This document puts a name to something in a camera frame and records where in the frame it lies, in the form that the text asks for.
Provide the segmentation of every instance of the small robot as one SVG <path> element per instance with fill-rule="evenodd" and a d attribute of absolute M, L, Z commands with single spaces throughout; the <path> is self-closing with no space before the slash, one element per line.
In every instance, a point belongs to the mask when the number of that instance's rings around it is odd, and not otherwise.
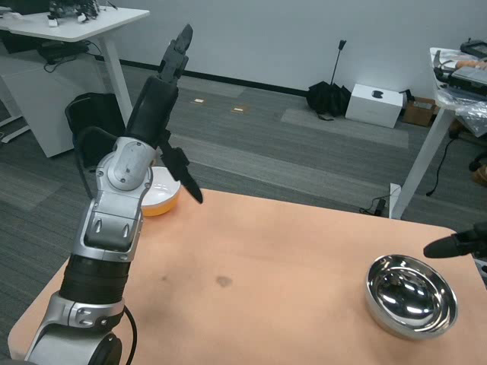
<path fill-rule="evenodd" d="M 50 0 L 47 17 L 50 27 L 58 27 L 61 17 L 76 16 L 78 23 L 84 23 L 96 19 L 99 13 L 98 0 Z"/>

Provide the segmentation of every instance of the stainless steel bowl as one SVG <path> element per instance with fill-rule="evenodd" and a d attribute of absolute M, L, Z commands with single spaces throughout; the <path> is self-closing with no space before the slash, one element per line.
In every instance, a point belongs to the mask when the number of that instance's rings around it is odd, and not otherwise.
<path fill-rule="evenodd" d="M 375 321 L 401 338 L 434 338 L 458 316 L 455 293 L 430 266 L 409 256 L 375 260 L 367 275 L 367 303 Z"/>

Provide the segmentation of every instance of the gray carpet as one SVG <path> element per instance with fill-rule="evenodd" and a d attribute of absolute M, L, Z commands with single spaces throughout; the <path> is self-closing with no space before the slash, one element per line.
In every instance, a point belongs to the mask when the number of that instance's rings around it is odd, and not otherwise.
<path fill-rule="evenodd" d="M 135 101 L 152 72 L 125 67 L 124 73 Z M 389 183 L 404 182 L 428 132 L 402 123 L 391 130 L 320 121 L 302 97 L 193 78 L 180 86 L 169 124 L 173 145 L 185 148 L 202 187 L 226 192 L 357 212 L 386 195 Z M 193 103 L 196 98 L 205 103 Z M 247 111 L 231 112 L 236 106 Z M 7 116 L 0 107 L 0 120 Z M 467 169 L 483 148 L 455 141 L 438 190 L 427 198 L 446 142 L 404 219 L 464 230 L 485 220 L 487 189 L 473 183 Z M 31 132 L 0 149 L 0 174 L 3 358 L 10 328 L 68 257 L 87 199 L 73 153 L 45 158 Z"/>

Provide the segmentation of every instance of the desk leg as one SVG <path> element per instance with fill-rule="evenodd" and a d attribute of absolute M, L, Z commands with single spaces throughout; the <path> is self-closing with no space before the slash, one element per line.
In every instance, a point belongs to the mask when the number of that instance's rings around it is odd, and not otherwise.
<path fill-rule="evenodd" d="M 441 109 L 433 123 L 421 150 L 412 165 L 411 171 L 404 183 L 396 202 L 390 200 L 389 218 L 401 219 L 406 207 L 412 199 L 419 183 L 421 182 L 431 160 L 436 154 L 441 141 L 447 133 L 448 127 L 455 120 L 455 114 L 451 110 Z"/>
<path fill-rule="evenodd" d="M 10 118 L 7 118 L 6 120 L 2 120 L 0 122 L 0 127 L 3 127 L 4 125 L 7 125 L 8 123 L 11 123 L 13 122 L 14 120 L 17 120 L 19 118 L 21 118 L 22 116 L 11 116 Z M 12 132 L 10 135 L 6 135 L 5 137 L 3 138 L 0 138 L 0 141 L 2 143 L 8 143 L 10 142 L 12 139 L 14 139 L 15 137 L 18 137 L 19 135 L 22 135 L 24 134 L 25 132 L 27 131 L 30 131 L 30 127 L 28 125 L 26 125 L 25 127 L 22 127 L 20 129 L 18 129 L 17 131 L 15 132 Z"/>
<path fill-rule="evenodd" d="M 108 33 L 101 36 L 100 45 L 103 57 L 107 64 L 108 75 L 112 81 L 113 91 L 115 92 L 116 100 L 119 103 L 123 121 L 125 122 L 125 125 L 127 125 L 130 114 L 132 113 L 132 102 L 130 101 L 125 78 L 123 77 L 122 66 L 120 65 L 119 56 L 112 35 Z"/>

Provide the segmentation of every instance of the black umbrella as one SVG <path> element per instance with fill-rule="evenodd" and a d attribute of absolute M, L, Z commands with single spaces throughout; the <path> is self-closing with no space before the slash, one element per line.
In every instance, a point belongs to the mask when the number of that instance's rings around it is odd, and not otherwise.
<path fill-rule="evenodd" d="M 336 57 L 335 68 L 333 69 L 332 80 L 328 84 L 325 81 L 313 85 L 307 93 L 306 100 L 311 109 L 315 110 L 318 117 L 323 120 L 332 120 L 321 116 L 321 114 L 331 114 L 332 116 L 344 116 L 349 106 L 352 93 L 344 86 L 338 86 L 335 80 L 336 67 L 340 58 L 340 52 L 347 43 L 340 40 L 338 55 Z"/>

